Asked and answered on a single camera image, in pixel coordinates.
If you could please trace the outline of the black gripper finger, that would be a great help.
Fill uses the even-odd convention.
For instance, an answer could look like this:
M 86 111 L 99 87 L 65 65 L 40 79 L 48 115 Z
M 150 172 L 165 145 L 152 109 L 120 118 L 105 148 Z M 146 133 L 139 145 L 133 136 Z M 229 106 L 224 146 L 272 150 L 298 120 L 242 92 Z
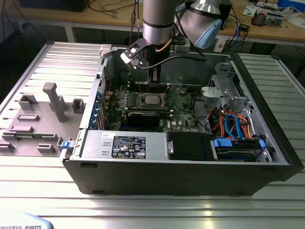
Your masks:
M 149 87 L 152 92 L 155 92 L 160 85 L 161 67 L 154 67 L 149 70 Z

